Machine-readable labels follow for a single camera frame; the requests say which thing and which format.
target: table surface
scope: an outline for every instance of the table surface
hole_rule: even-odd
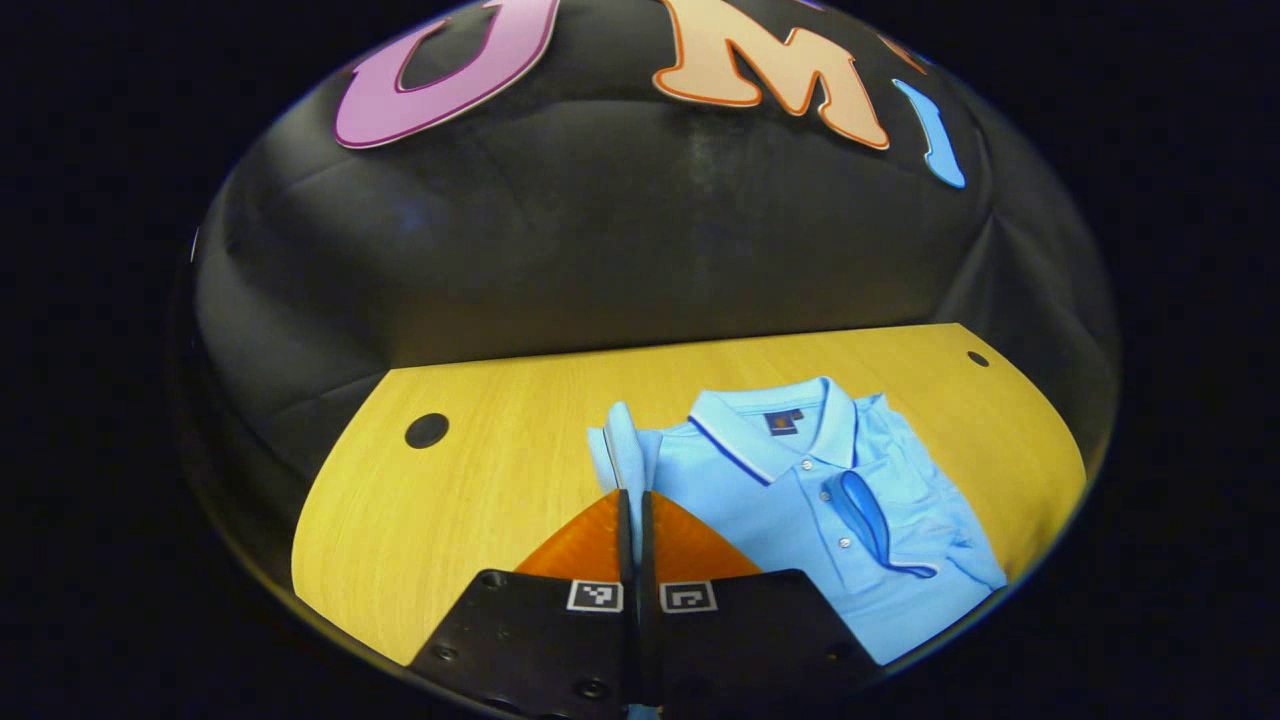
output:
[[[989,365],[970,359],[977,352]],[[513,569],[602,496],[586,428],[626,401],[639,428],[685,421],[703,389],[831,377],[886,393],[964,492],[1010,582],[1078,505],[1085,473],[1043,395],[959,324],[837,331],[396,369],[335,443],[302,510],[293,585],[408,665],[479,570]],[[449,430],[410,447],[440,413]]]

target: shirt collar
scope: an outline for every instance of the shirt collar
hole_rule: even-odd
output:
[[[742,413],[769,413],[819,404],[818,434],[808,452],[774,439],[758,418]],[[771,484],[795,464],[815,457],[837,468],[852,468],[858,413],[854,401],[828,377],[748,392],[703,391],[689,411],[698,427],[731,460],[764,484]]]

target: letter m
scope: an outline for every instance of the letter m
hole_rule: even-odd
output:
[[[759,105],[763,94],[737,72],[736,50],[792,115],[809,109],[822,81],[819,117],[831,129],[869,147],[888,147],[854,56],[831,40],[792,28],[786,42],[723,0],[662,0],[676,33],[676,65],[659,70],[662,92],[694,102],[733,108]]]

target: shirt label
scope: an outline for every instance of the shirt label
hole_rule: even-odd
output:
[[[796,420],[804,418],[799,410],[783,410],[782,413],[765,413],[764,421],[769,425],[771,436],[796,434]]]

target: polo shirt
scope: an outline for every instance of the polo shirt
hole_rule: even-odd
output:
[[[704,391],[685,423],[636,429],[626,404],[588,430],[600,487],[652,489],[763,571],[800,569],[884,665],[1007,584],[968,501],[906,419],[831,378]],[[632,548],[643,539],[631,500]]]

